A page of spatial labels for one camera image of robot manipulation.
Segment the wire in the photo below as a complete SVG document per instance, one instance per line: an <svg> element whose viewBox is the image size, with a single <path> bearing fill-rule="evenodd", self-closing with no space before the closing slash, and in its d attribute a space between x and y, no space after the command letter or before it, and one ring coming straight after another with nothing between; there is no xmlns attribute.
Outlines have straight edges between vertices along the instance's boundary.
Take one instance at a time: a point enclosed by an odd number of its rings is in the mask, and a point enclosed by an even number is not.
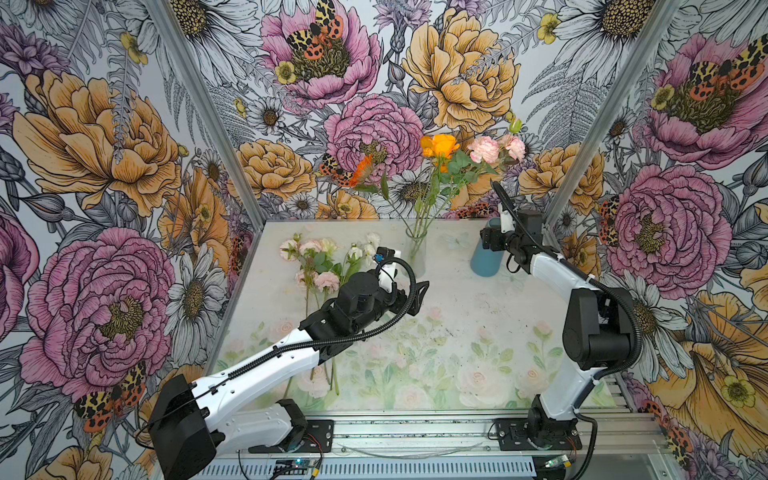
<svg viewBox="0 0 768 480"><path fill-rule="evenodd" d="M395 460L423 460L425 458L443 457L446 455L451 455L453 453L467 452L468 450L476 449L482 446L482 442L475 443L474 445L470 445L468 447L460 447L458 449L453 449L453 450L442 450L434 453L428 452L428 453L422 453L420 455L381 455L379 453L367 452L365 450L355 449L353 447L349 447L346 445L341 445L341 446L347 450L352 450L353 452L362 453L363 455L369 455L377 458L393 458Z"/></svg>
<svg viewBox="0 0 768 480"><path fill-rule="evenodd" d="M188 406L192 402L196 402L198 399L200 399L201 397L203 397L203 396L205 396L205 395L207 395L209 393L216 392L219 389L219 387L223 386L225 383L227 383L231 379L235 379L235 378L237 378L237 377L239 377L239 376L241 376L241 375L243 375L245 373L248 373L250 370L255 369L259 365L262 365L263 363L265 363L265 362L267 362L267 361L269 361L269 360L271 360L271 359L273 359L275 357L281 356L285 352L291 352L293 350L300 350L300 349L306 349L306 348L317 348L318 349L318 348L322 348L324 346L339 345L339 344L343 344L343 343L359 342L360 340L366 340L366 339L369 339L369 338L374 337L376 335L379 335L381 332L383 332L383 331L387 330L388 328L392 327L393 325L395 325L397 322L400 321L401 318L403 318L407 314L408 310L410 310L410 308L411 308L411 305L416 300L416 294L417 294L417 292L416 292L416 275L413 273L413 268L411 268L411 266L408 265L408 262L406 262L402 258L390 257L390 258L385 258L384 260L382 260L381 262L379 262L376 265L376 276L377 277L381 273L382 268L386 264L388 264L388 263L397 263L398 265L402 266L402 268L405 269L405 271L407 272L408 279L409 279L409 282L410 282L409 292L408 292L408 297L406 298L406 302L403 303L402 307L400 308L400 311L398 311L397 314L393 318L391 318L388 322L384 323L381 326L376 327L373 330L370 330L369 332L358 333L357 335L345 336L345 337L339 338L339 339L310 340L308 342L291 343L289 345L283 345L281 347L276 347L275 346L275 347L273 347L273 349L269 353L265 353L264 355L262 355L261 357L255 359L254 361L249 362L249 363L247 363L244 366L241 366L239 369L234 370L233 372L230 372L230 374L227 375L227 377L225 379L222 379L221 382L218 382L216 385L208 387L208 389L205 390L204 392L202 392L200 395L195 396L194 398L192 398L190 400L187 400L186 402L182 403L181 405L179 405L175 409L173 409L170 412L166 413L165 415L161 416L159 419L152 420L151 422L147 422L143 427L140 427L137 430L136 435L138 435L139 433L143 432L144 430L149 431L149 429L151 429L154 425L156 425L160 421L166 419L167 417L173 415L174 413L178 412L179 410L183 409L184 407Z"/></svg>
<svg viewBox="0 0 768 480"><path fill-rule="evenodd" d="M593 419L592 417L587 417L586 415L582 415L581 413L576 414L576 418L581 420L582 422L589 422L592 424L592 432L589 434L589 447L587 448L587 454L584 456L584 460L581 463L581 466L578 469L578 472L576 472L576 475L574 475L571 480L579 480L582 476L584 476L584 473L587 471L587 467L589 466L589 461L592 460L592 454L594 453L594 444L598 440L598 421Z"/></svg>
<svg viewBox="0 0 768 480"><path fill-rule="evenodd" d="M240 473L243 474L243 477L245 477L245 480L250 480L250 478L248 478L248 475L245 474L245 468L243 468L243 460L240 458L240 450L237 451L237 464L240 465Z"/></svg>

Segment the pink peony illustration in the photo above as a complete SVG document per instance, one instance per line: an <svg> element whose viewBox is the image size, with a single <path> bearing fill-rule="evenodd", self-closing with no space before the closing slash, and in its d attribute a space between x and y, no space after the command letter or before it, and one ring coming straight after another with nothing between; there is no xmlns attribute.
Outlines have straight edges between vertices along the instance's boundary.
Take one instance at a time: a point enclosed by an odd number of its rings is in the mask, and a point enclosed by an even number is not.
<svg viewBox="0 0 768 480"><path fill-rule="evenodd" d="M16 325L24 284L38 268L38 246L18 221L0 211L0 340Z"/></svg>
<svg viewBox="0 0 768 480"><path fill-rule="evenodd" d="M306 60L303 53L294 52L288 38L299 30L309 30L315 21L315 7L305 14L296 11L288 16L268 15L261 23L262 65L275 70L279 83L291 93L301 108L322 108L328 104L348 101L355 94L373 88L379 73L381 47L376 34L368 36L361 26L357 11L347 12L336 0L336 15L343 23L343 33L333 46L325 47L320 60Z"/></svg>
<svg viewBox="0 0 768 480"><path fill-rule="evenodd" d="M768 121L763 121L768 114L768 74L742 91L716 88L703 101L690 96L691 65L722 65L746 47L746 42L731 47L730 39L717 44L714 36L691 37L656 79L643 143L672 160L696 162L708 170L725 167L760 143L768 134Z"/></svg>
<svg viewBox="0 0 768 480"><path fill-rule="evenodd" d="M619 196L611 267L642 276L663 298L695 293L728 254L732 233L722 203L712 177L691 165L643 167Z"/></svg>
<svg viewBox="0 0 768 480"><path fill-rule="evenodd" d="M328 153L341 168L353 172L357 164L372 155L375 167L369 180L378 183L387 177L415 170L421 164L422 122L407 107L398 107L377 94L353 98L341 115L326 120Z"/></svg>
<svg viewBox="0 0 768 480"><path fill-rule="evenodd" d="M163 335L174 269L136 230L109 228L54 253L29 289L35 332L22 378L77 399L119 383L140 361L156 372L170 350Z"/></svg>

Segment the black cable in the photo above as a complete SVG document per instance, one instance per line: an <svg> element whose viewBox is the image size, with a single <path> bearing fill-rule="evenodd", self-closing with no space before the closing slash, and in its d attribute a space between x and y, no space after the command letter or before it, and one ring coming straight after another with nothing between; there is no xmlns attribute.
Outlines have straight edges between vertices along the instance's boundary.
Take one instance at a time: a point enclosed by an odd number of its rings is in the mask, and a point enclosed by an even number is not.
<svg viewBox="0 0 768 480"><path fill-rule="evenodd" d="M592 460L592 454L594 454L594 444L598 440L598 421L592 417L582 415L581 413L577 413L576 418L583 422L591 423L592 432L589 434L589 447L587 447L587 454L581 461L581 466L579 467L578 472L576 472L576 475L574 475L571 480L579 480L582 476L584 476L584 473L587 471L587 467L589 466L589 461Z"/></svg>
<svg viewBox="0 0 768 480"><path fill-rule="evenodd" d="M143 427L141 427L141 428L139 428L137 430L136 435L138 435L139 433L141 433L144 430L149 431L149 429L151 429L152 426L156 425L161 420L166 419L167 417L173 415L174 413L176 413L179 410L183 409L184 407L186 407L187 405L191 404L192 402L196 402L199 398L201 398L201 397L203 397L203 396L205 396L205 395L207 395L209 393L216 392L219 389L219 387L221 387L222 385L224 385L225 383L227 383L231 379L235 379L235 378L237 378L237 377L239 377L239 376L249 372L250 370L255 369L259 365L262 365L263 363L265 363L265 362L275 358L276 356L282 355L285 352L291 352L293 350L300 350L300 349L305 349L305 348L315 348L315 347L322 348L324 346L339 345L341 343L359 342L360 340L369 339L371 337L379 335L381 332L383 332L383 331L387 330L388 328L392 327L393 325L395 325L397 322L400 321L401 318L403 318L407 314L408 310L410 310L410 308L411 308L411 305L416 300L416 275L413 273L413 268L411 268L411 266L408 265L408 262L406 262L405 260L403 260L401 258L391 257L391 258L386 258L386 259L382 260L381 262L379 262L376 265L376 276L377 277L381 273L382 268L385 265L389 264L389 263L397 263L398 265L402 266L403 269L405 269L406 273L408 274L408 279L409 279L409 282L410 282L410 286L409 286L409 292L408 292L408 297L406 298L406 302L403 303L402 308L400 309L400 311L398 311L397 314L393 318L391 318L387 323L384 323L383 325L378 326L378 327L376 327L375 329L373 329L373 330L371 330L369 332L358 333L357 335L346 336L346 337L343 337L343 338L340 338L340 339L311 340L311 341L308 341L308 342L291 343L289 345L283 345L281 347L273 347L273 349L269 353L266 353L263 356L259 357L258 359L255 359L254 361L249 362L246 365L241 366L239 369L231 372L229 375L227 375L227 377L225 379L221 380L221 382L218 382L216 385L213 385L213 386L209 387L208 390L202 392L200 395L198 395L198 396L196 396L196 397L194 397L194 398L192 398L192 399L182 403L181 405L179 405L175 409L173 409L170 412L166 413L165 415L161 416L159 419L153 420L151 422L147 422Z"/></svg>
<svg viewBox="0 0 768 480"><path fill-rule="evenodd" d="M248 475L245 474L245 468L243 468L243 460L240 458L240 450L237 451L237 463L240 465L240 473L243 474L243 477L245 477L245 480L250 480L248 478Z"/></svg>

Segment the floral tablecloth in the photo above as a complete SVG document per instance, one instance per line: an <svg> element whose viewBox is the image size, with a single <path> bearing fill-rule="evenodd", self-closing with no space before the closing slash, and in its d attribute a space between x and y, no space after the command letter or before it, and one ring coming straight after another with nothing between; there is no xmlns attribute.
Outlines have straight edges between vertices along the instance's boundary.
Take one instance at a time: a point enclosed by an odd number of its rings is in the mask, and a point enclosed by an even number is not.
<svg viewBox="0 0 768 480"><path fill-rule="evenodd" d="M469 259L484 222L434 222L420 279L430 287L417 317L348 348L335 367L327 362L293 377L249 408L283 397L311 412L527 408L560 367L566 304L540 280L522 271L510 274L504 265L494 277L475 275ZM299 265L280 257L284 240L295 233L306 240L330 237L342 258L369 232L386 247L406 244L398 220L269 222L214 371L266 348L305 318L305 290L295 280ZM603 384L585 405L616 406Z"/></svg>

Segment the mounting plate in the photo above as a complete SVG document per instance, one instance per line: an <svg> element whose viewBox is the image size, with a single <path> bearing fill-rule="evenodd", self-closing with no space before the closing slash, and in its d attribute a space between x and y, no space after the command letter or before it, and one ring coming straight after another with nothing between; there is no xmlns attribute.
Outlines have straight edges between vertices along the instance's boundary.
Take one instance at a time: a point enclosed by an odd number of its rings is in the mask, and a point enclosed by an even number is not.
<svg viewBox="0 0 768 480"><path fill-rule="evenodd" d="M320 442L323 452L331 451L333 447L333 420L309 420L307 419L306 433L315 437ZM302 440L299 448L289 453L317 453L317 445L313 442ZM285 453L277 447L249 447L248 453Z"/></svg>
<svg viewBox="0 0 768 480"><path fill-rule="evenodd" d="M494 425L496 425L498 447L502 452L545 450L528 441L528 433L525 431L527 423L526 419L496 419ZM571 439L577 450L581 450L581 439L573 432L569 432L566 436L546 436L545 439L549 445L552 445L551 450L572 450L568 439Z"/></svg>

